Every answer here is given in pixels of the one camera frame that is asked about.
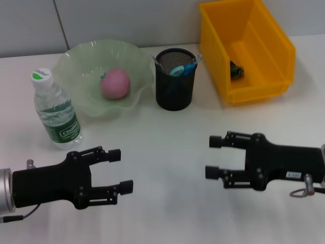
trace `glass bowl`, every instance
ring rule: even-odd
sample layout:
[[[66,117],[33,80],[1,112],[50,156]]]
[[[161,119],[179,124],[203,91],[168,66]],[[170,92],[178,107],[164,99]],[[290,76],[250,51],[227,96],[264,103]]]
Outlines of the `glass bowl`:
[[[137,104],[142,90],[154,84],[150,63],[146,52],[128,42],[92,41],[67,51],[53,69],[53,76],[75,107],[100,117]],[[101,76],[113,68],[122,68],[130,75],[130,93],[119,100],[109,100],[100,91]]]

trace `white table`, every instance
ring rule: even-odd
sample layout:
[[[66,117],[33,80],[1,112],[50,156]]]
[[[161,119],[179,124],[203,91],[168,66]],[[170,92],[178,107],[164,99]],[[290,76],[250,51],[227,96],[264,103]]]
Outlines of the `white table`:
[[[1,224],[1,243],[198,244],[324,243],[325,196],[289,197],[302,182],[271,182],[265,192],[225,190],[206,180],[205,165],[243,169],[245,151],[209,149],[209,136],[228,130],[262,132],[279,144],[320,147],[325,139],[325,35],[291,38],[297,48],[295,83],[284,95],[231,107],[218,98],[204,62],[196,71],[191,105],[161,109],[154,90],[110,120],[80,116],[84,141],[119,148],[122,161],[91,167],[93,186],[133,179],[134,192],[117,206],[79,211],[70,202],[42,204],[28,219]],[[194,54],[199,46],[183,45]],[[167,47],[145,48],[157,55]],[[0,168],[60,163],[66,151],[50,142],[33,104],[34,68],[53,68],[62,54],[0,59]],[[32,207],[18,209],[26,214]]]

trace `yellow storage box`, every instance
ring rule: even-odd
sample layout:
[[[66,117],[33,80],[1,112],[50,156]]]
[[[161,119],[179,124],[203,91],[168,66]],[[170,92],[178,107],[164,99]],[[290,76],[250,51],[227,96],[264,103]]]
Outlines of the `yellow storage box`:
[[[227,102],[277,96],[293,83],[295,47],[261,0],[222,0],[200,10],[201,52]],[[231,80],[230,61],[244,67],[244,77]]]

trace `pink ball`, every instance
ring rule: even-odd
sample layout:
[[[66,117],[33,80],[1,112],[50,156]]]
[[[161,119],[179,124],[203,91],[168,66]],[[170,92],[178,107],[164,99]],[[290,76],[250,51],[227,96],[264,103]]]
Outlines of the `pink ball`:
[[[101,80],[101,91],[109,99],[125,97],[130,91],[130,76],[120,68],[106,72]]]

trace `pen holder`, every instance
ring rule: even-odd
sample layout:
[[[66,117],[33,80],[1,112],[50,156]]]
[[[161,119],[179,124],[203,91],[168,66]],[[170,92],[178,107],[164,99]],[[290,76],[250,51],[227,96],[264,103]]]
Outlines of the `pen holder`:
[[[184,76],[172,76],[170,72],[189,64],[195,56],[181,48],[170,48],[156,57],[162,68],[156,66],[156,101],[160,107],[169,111],[179,111],[190,105],[194,85],[195,70]]]

